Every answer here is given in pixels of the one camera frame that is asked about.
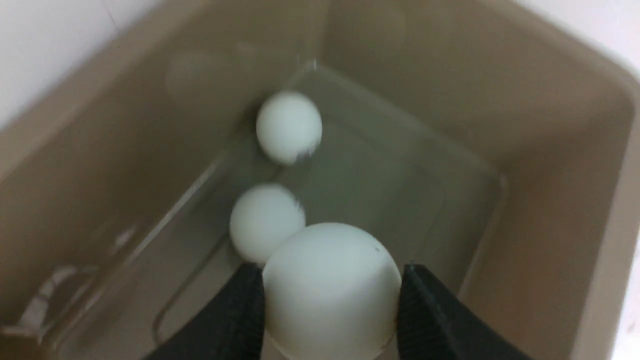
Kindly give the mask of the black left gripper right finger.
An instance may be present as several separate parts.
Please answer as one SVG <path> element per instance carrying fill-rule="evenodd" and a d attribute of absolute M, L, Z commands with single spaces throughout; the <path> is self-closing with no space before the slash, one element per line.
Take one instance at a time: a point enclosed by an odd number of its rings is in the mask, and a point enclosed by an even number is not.
<path fill-rule="evenodd" d="M 529 360 L 458 300 L 425 265 L 403 269 L 397 313 L 400 360 Z"/>

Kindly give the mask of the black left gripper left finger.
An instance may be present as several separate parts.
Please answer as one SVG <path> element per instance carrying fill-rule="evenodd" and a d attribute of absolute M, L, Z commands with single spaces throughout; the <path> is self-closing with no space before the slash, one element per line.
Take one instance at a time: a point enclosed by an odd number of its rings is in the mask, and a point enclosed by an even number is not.
<path fill-rule="evenodd" d="M 262 269 L 242 264 L 217 295 L 146 360 L 259 360 L 265 338 Z"/>

